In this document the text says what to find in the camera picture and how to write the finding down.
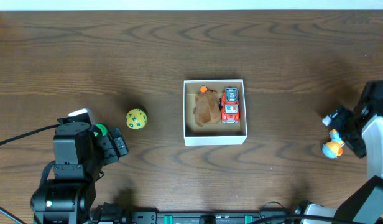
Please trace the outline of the red toy car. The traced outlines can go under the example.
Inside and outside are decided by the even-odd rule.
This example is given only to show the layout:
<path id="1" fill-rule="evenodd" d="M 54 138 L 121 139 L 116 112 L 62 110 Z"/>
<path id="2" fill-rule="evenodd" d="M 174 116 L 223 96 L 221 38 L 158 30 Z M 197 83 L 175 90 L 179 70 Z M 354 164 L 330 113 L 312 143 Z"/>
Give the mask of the red toy car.
<path id="1" fill-rule="evenodd" d="M 238 89 L 227 87 L 219 100 L 222 123 L 238 123 L 240 120 Z"/>

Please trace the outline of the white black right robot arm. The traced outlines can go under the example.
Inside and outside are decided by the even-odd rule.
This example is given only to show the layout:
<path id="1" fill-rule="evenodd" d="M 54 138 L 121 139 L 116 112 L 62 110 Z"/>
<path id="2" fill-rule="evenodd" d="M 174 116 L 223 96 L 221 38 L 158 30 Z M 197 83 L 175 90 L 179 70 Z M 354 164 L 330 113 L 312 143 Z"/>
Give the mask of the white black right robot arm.
<path id="1" fill-rule="evenodd" d="M 300 213 L 325 217 L 325 223 L 376 223 L 383 213 L 383 81 L 367 82 L 353 110 L 340 106 L 322 122 L 331 129 L 323 154 L 336 159 L 343 147 L 350 148 L 357 157 L 366 159 L 367 182 L 338 208 L 309 202 Z"/>

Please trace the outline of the brown plush bear toy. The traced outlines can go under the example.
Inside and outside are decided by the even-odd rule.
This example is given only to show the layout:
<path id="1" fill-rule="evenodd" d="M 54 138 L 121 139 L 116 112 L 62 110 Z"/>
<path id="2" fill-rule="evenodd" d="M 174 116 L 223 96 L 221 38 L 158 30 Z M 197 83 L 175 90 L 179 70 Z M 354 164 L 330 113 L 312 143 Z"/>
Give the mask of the brown plush bear toy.
<path id="1" fill-rule="evenodd" d="M 195 123 L 199 127 L 207 124 L 218 124 L 221 121 L 221 111 L 217 92 L 202 85 L 199 94 L 195 97 L 193 114 Z"/>

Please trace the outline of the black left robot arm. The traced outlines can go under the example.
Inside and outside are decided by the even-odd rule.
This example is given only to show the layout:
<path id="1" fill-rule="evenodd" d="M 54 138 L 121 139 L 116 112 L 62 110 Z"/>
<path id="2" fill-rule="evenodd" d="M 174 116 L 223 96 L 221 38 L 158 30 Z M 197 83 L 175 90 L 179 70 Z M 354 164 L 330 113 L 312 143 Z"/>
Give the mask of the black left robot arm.
<path id="1" fill-rule="evenodd" d="M 60 118 L 53 150 L 30 200 L 34 223 L 87 222 L 102 168 L 129 153 L 120 129 L 94 124 L 87 114 Z"/>

